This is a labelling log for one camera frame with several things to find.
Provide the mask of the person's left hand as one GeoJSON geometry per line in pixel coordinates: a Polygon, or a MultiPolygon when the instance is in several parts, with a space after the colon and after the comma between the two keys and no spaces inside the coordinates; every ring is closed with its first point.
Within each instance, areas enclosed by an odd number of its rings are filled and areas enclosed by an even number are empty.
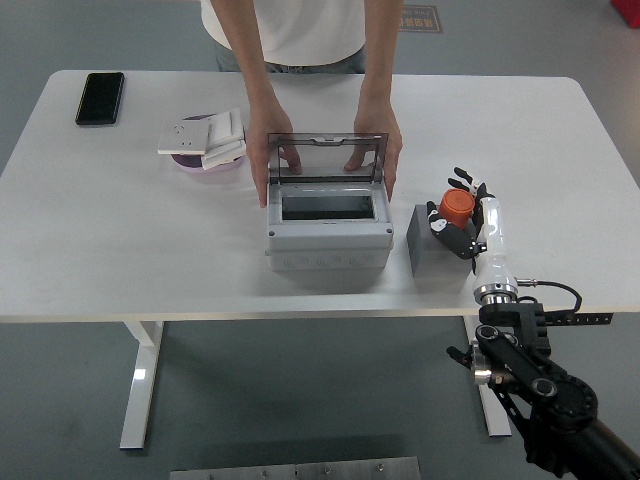
{"type": "Polygon", "coordinates": [[[383,178],[388,200],[391,200],[397,179],[397,167],[403,139],[390,100],[361,99],[353,127],[357,134],[380,133],[387,135],[383,178]]]}

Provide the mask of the person's right hand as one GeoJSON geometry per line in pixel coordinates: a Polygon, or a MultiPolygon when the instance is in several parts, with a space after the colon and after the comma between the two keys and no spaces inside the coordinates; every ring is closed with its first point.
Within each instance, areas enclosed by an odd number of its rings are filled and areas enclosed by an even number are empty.
{"type": "Polygon", "coordinates": [[[289,116],[276,98],[251,101],[249,104],[249,130],[246,135],[246,154],[250,162],[252,179],[261,208],[267,205],[270,146],[272,133],[292,133],[289,116]]]}

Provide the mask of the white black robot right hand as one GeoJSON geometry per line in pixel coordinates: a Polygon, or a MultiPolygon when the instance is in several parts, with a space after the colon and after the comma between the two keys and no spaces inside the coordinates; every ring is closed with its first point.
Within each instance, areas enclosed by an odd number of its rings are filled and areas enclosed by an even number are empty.
{"type": "Polygon", "coordinates": [[[442,206],[426,204],[431,234],[449,251],[472,262],[475,274],[473,293],[479,305],[512,303],[517,299],[517,282],[507,267],[501,205],[486,183],[456,167],[448,180],[453,189],[473,197],[470,220],[475,234],[470,235],[444,214],[442,206]]]}

